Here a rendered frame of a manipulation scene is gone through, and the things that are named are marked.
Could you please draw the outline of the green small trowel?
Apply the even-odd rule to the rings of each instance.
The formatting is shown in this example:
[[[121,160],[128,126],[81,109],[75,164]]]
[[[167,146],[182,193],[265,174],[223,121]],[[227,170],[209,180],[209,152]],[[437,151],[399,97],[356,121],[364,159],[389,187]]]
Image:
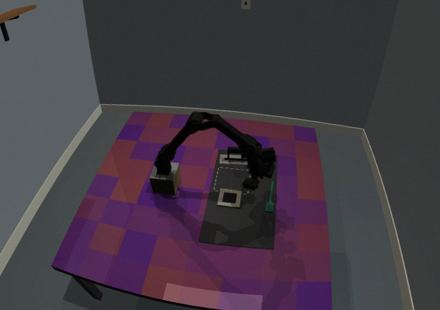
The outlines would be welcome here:
[[[274,206],[274,202],[272,202],[273,187],[274,187],[274,181],[271,181],[270,198],[269,198],[268,202],[266,202],[266,205],[265,205],[265,211],[270,212],[270,213],[272,213],[273,206]]]

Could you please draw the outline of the beige square tile with dark centre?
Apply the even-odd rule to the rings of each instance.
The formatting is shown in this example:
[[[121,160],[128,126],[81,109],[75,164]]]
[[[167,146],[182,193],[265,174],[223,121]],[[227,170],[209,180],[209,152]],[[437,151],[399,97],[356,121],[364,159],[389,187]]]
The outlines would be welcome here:
[[[241,190],[220,189],[217,205],[239,208],[241,193]]]

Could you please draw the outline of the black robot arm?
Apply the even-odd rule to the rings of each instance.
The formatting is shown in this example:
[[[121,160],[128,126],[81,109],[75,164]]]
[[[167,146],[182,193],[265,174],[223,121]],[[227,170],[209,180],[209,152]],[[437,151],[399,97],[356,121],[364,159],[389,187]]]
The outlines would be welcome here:
[[[202,123],[203,120],[209,121]],[[198,111],[191,113],[186,125],[181,131],[170,141],[169,144],[165,144],[161,147],[154,162],[154,165],[157,167],[156,174],[169,175],[171,171],[170,161],[174,159],[177,151],[176,149],[190,134],[208,128],[216,128],[236,142],[238,147],[242,150],[241,158],[246,158],[248,165],[257,166],[261,160],[262,164],[261,168],[258,169],[258,176],[262,177],[262,175],[264,175],[267,178],[272,177],[275,169],[273,162],[276,162],[276,155],[273,147],[262,149],[262,144],[257,142],[254,137],[240,132],[226,120],[223,120],[220,115]],[[266,163],[266,165],[264,163]]]

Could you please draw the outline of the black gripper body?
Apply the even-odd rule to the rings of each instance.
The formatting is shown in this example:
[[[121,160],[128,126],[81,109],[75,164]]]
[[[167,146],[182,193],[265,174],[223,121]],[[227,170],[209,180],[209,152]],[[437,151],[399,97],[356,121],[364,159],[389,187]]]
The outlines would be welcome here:
[[[258,169],[261,168],[262,161],[257,166],[247,165],[247,168],[250,169],[249,173],[251,174],[251,179],[247,178],[244,181],[243,186],[250,190],[255,190],[258,186]]]

